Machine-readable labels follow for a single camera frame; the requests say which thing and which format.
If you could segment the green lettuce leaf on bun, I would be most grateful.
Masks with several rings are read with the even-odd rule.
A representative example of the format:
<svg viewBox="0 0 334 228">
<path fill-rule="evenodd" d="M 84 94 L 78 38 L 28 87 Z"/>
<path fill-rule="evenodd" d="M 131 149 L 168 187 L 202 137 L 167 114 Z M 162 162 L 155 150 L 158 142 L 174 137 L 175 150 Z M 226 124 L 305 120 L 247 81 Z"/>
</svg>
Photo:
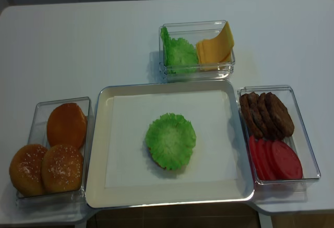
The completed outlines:
<svg viewBox="0 0 334 228">
<path fill-rule="evenodd" d="M 183 115 L 174 113 L 163 114 L 154 120 L 145 135 L 147 148 L 170 152 L 173 162 L 171 170 L 180 170 L 189 163 L 196 140 L 191 122 Z"/>
</svg>

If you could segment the green lettuce leaves in container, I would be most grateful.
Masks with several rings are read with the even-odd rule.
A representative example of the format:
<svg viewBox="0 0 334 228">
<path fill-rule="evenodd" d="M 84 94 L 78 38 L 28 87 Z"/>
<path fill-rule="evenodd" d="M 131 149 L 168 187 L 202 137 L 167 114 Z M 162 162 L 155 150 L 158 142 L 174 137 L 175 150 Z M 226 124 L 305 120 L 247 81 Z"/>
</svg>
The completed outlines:
<svg viewBox="0 0 334 228">
<path fill-rule="evenodd" d="M 166 27 L 162 27 L 160 37 L 164 48 L 164 64 L 168 74 L 195 73 L 198 64 L 197 53 L 186 39 L 171 38 Z"/>
</svg>

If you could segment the clear lettuce cheese container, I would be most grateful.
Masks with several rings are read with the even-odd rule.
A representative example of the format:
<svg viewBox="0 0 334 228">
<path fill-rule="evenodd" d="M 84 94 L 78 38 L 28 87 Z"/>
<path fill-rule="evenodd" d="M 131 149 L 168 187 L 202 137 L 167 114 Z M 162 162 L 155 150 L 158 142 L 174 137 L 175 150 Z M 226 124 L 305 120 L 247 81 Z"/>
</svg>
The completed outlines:
<svg viewBox="0 0 334 228">
<path fill-rule="evenodd" d="M 163 24 L 160 74 L 166 82 L 228 79 L 234 72 L 233 48 L 226 20 Z"/>
</svg>

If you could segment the yellow cheese slices stack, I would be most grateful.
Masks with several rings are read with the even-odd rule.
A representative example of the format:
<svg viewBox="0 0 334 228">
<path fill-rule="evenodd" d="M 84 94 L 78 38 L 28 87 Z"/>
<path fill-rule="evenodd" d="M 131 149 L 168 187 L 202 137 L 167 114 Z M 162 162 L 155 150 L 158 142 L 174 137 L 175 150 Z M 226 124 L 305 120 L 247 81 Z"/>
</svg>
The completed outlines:
<svg viewBox="0 0 334 228">
<path fill-rule="evenodd" d="M 204 39 L 196 43 L 196 52 L 204 71 L 219 70 L 220 64 L 231 62 L 234 38 L 228 22 L 213 39 Z"/>
</svg>

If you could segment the bottom bun under lettuce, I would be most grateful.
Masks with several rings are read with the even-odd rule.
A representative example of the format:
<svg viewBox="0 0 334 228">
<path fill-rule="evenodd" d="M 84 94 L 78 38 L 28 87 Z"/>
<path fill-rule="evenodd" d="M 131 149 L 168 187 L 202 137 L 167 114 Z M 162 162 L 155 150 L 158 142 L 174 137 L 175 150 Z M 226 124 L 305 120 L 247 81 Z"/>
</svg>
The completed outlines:
<svg viewBox="0 0 334 228">
<path fill-rule="evenodd" d="M 162 149 L 153 151 L 151 147 L 148 147 L 149 154 L 153 162 L 163 170 L 171 170 L 173 165 L 172 157 L 169 151 Z"/>
</svg>

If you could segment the white paper sheet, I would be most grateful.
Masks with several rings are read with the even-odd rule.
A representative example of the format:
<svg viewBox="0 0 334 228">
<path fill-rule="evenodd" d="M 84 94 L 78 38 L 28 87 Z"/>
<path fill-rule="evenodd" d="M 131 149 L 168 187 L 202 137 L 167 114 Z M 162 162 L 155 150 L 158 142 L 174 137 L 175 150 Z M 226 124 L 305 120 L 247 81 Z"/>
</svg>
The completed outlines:
<svg viewBox="0 0 334 228">
<path fill-rule="evenodd" d="M 167 171 L 153 162 L 145 146 L 149 125 L 165 113 L 190 121 L 197 140 L 189 164 Z M 234 130 L 225 92 L 200 91 L 116 97 L 106 186 L 150 186 L 237 179 Z"/>
</svg>

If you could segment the brown meat patty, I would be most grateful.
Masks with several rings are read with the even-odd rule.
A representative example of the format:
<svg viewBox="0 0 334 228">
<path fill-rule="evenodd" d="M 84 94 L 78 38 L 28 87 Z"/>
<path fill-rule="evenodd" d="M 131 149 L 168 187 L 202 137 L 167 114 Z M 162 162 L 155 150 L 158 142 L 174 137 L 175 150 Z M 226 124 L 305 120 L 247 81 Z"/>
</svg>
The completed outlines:
<svg viewBox="0 0 334 228">
<path fill-rule="evenodd" d="M 261 114 L 261 117 L 263 119 L 263 122 L 265 123 L 265 125 L 267 127 L 267 132 L 268 132 L 267 138 L 271 139 L 271 140 L 282 140 L 284 138 L 284 135 L 273 123 L 273 121 L 272 121 L 272 119 L 269 115 L 269 112 L 266 108 L 265 97 L 266 97 L 265 93 L 262 93 L 259 96 L 257 106 L 258 106 L 258 110 Z"/>
<path fill-rule="evenodd" d="M 281 100 L 275 94 L 269 92 L 265 96 L 265 103 L 273 123 L 283 136 L 292 136 L 294 133 L 294 124 L 288 109 Z"/>
<path fill-rule="evenodd" d="M 250 108 L 250 113 L 253 118 L 254 126 L 252 127 L 252 132 L 254 136 L 259 139 L 259 138 L 266 138 L 270 139 L 271 135 L 270 132 L 268 131 L 267 125 L 265 124 L 259 109 L 258 109 L 258 99 L 259 95 L 252 92 L 248 94 L 248 104 Z"/>
<path fill-rule="evenodd" d="M 255 136 L 256 139 L 260 139 L 263 137 L 262 131 L 257 127 L 253 120 L 253 116 L 251 113 L 251 109 L 248 103 L 248 94 L 243 94 L 240 96 L 240 106 L 241 112 L 243 114 L 243 118 L 246 122 L 248 130 Z"/>
</svg>

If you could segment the red tomato slice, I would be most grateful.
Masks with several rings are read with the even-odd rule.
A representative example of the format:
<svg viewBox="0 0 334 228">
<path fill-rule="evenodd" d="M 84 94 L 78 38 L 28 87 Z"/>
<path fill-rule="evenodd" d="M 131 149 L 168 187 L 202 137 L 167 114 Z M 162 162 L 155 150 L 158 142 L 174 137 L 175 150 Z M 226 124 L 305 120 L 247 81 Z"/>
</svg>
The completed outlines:
<svg viewBox="0 0 334 228">
<path fill-rule="evenodd" d="M 270 166 L 267 161 L 266 153 L 264 150 L 264 144 L 265 141 L 263 139 L 259 139 L 257 142 L 257 156 L 258 156 L 258 161 L 259 161 L 259 166 L 262 171 L 262 180 L 271 180 L 271 170 Z"/>
<path fill-rule="evenodd" d="M 296 153 L 284 142 L 272 143 L 273 163 L 282 179 L 302 179 L 303 169 Z"/>
<path fill-rule="evenodd" d="M 252 156 L 252 160 L 256 169 L 256 174 L 258 176 L 258 178 L 260 180 L 264 180 L 265 176 L 263 174 L 263 171 L 261 169 L 260 163 L 259 163 L 259 159 L 258 159 L 258 155 L 257 155 L 257 141 L 255 139 L 255 137 L 252 135 L 249 138 L 249 149 L 250 149 L 250 153 Z"/>
<path fill-rule="evenodd" d="M 273 144 L 273 141 L 267 140 L 265 142 L 264 149 L 265 149 L 266 158 L 267 158 L 267 161 L 268 161 L 271 173 L 272 173 L 271 180 L 278 180 L 279 174 L 277 172 L 276 165 L 273 162 L 273 156 L 272 156 L 272 150 L 271 150 L 272 144 Z"/>
</svg>

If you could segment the plain bun bottom half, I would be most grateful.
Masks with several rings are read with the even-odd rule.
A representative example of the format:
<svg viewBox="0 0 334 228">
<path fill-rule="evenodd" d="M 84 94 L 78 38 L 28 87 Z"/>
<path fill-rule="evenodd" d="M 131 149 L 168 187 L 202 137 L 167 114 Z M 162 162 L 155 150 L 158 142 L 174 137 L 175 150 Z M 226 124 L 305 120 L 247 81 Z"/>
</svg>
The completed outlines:
<svg viewBox="0 0 334 228">
<path fill-rule="evenodd" d="M 87 132 L 87 117 L 76 103 L 64 103 L 50 114 L 46 134 L 50 147 L 70 145 L 80 149 Z"/>
</svg>

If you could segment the white serving tray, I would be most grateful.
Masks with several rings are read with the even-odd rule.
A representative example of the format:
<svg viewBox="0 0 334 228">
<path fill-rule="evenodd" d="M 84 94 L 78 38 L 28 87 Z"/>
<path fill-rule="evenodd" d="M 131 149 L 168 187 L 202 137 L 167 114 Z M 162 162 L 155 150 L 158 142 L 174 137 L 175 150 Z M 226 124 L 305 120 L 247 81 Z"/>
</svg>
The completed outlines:
<svg viewBox="0 0 334 228">
<path fill-rule="evenodd" d="M 228 96 L 237 156 L 237 179 L 202 183 L 157 184 L 150 186 L 106 186 L 106 173 L 116 97 L 172 94 L 219 90 Z M 177 82 L 104 88 L 98 97 L 86 202 L 92 208 L 136 207 L 201 202 L 247 201 L 254 194 L 254 181 L 232 84 L 226 80 Z"/>
</svg>

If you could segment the right sesame bun top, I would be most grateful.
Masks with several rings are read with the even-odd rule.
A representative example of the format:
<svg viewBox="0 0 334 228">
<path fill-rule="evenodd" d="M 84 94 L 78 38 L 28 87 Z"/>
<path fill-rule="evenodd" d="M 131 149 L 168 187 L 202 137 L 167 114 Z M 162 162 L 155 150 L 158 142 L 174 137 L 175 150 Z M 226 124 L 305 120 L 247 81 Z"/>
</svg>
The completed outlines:
<svg viewBox="0 0 334 228">
<path fill-rule="evenodd" d="M 81 186 L 83 156 L 69 145 L 55 145 L 42 160 L 41 177 L 48 193 L 78 190 Z"/>
</svg>

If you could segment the sesame bun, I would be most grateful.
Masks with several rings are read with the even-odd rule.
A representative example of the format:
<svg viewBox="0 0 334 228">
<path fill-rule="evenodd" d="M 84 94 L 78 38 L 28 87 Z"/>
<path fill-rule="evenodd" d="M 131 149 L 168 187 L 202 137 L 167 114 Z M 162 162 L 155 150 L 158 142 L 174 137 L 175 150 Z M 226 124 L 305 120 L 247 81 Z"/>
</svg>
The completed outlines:
<svg viewBox="0 0 334 228">
<path fill-rule="evenodd" d="M 16 152 L 10 163 L 10 180 L 24 197 L 45 193 L 41 165 L 46 152 L 47 148 L 40 144 L 25 145 Z"/>
<path fill-rule="evenodd" d="M 78 190 L 81 186 L 83 156 L 69 145 L 55 145 L 42 160 L 41 177 L 48 193 Z"/>
</svg>

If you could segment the clear patty tomato container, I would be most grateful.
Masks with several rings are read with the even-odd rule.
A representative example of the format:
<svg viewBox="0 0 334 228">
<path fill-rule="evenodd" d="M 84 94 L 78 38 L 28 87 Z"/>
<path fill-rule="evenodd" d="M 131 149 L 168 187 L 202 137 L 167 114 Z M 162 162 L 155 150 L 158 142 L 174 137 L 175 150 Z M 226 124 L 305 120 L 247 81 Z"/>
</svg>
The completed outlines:
<svg viewBox="0 0 334 228">
<path fill-rule="evenodd" d="M 306 191 L 321 173 L 290 86 L 237 91 L 256 190 Z"/>
</svg>

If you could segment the clear bun container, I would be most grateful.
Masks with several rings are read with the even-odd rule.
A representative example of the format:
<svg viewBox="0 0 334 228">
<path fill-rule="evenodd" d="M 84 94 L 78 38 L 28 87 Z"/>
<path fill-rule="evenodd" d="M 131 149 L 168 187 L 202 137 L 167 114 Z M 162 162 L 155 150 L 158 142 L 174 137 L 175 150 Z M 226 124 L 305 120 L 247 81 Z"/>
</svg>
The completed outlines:
<svg viewBox="0 0 334 228">
<path fill-rule="evenodd" d="M 87 182 L 88 162 L 90 152 L 90 136 L 91 136 L 91 122 L 92 122 L 92 107 L 91 100 L 88 97 L 56 100 L 38 103 L 35 107 L 33 121 L 30 129 L 27 145 L 40 144 L 50 150 L 50 145 L 47 140 L 46 125 L 47 120 L 52 111 L 64 104 L 64 103 L 76 103 L 79 105 L 85 116 L 87 117 L 88 125 L 86 138 L 83 146 L 78 149 L 83 156 L 83 171 L 81 186 L 78 190 L 67 191 L 61 193 L 48 193 L 43 195 L 24 197 L 17 189 L 16 204 L 22 207 L 35 207 L 35 206 L 50 206 L 50 205 L 67 205 L 70 203 L 82 203 L 85 201 L 85 187 Z"/>
</svg>

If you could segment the front red tomato slice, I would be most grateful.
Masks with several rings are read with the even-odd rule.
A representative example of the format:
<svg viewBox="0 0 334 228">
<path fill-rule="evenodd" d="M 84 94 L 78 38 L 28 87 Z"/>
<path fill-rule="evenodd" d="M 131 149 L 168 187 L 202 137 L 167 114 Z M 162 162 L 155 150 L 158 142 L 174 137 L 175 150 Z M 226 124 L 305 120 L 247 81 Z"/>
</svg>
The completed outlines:
<svg viewBox="0 0 334 228">
<path fill-rule="evenodd" d="M 273 163 L 282 179 L 302 179 L 303 169 L 296 153 L 284 142 L 272 143 Z"/>
</svg>

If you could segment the left sesame bun top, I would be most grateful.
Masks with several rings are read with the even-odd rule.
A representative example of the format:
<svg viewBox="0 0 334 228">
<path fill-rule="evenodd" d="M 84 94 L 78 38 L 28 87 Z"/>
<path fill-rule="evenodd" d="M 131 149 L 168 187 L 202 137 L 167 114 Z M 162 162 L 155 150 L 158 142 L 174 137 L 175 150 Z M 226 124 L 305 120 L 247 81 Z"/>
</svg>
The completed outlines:
<svg viewBox="0 0 334 228">
<path fill-rule="evenodd" d="M 45 193 L 41 165 L 46 152 L 47 148 L 40 144 L 25 145 L 16 152 L 10 163 L 10 180 L 24 197 Z"/>
</svg>

